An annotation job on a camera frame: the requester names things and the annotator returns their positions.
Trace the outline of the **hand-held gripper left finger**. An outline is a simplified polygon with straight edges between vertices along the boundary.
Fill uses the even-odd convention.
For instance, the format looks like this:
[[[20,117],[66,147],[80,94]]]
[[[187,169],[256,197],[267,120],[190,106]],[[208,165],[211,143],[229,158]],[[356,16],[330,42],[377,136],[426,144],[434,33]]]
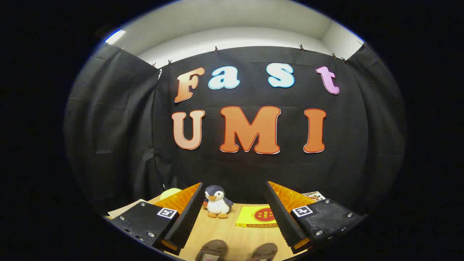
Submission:
[[[155,204],[140,202],[111,219],[120,230],[142,243],[179,255],[203,205],[203,183]]]

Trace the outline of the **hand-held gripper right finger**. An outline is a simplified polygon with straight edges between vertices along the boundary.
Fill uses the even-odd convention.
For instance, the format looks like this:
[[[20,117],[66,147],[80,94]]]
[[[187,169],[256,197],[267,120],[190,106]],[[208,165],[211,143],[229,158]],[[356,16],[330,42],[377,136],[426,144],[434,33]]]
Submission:
[[[293,254],[325,248],[366,218],[330,198],[314,200],[271,181],[266,188],[267,203]]]

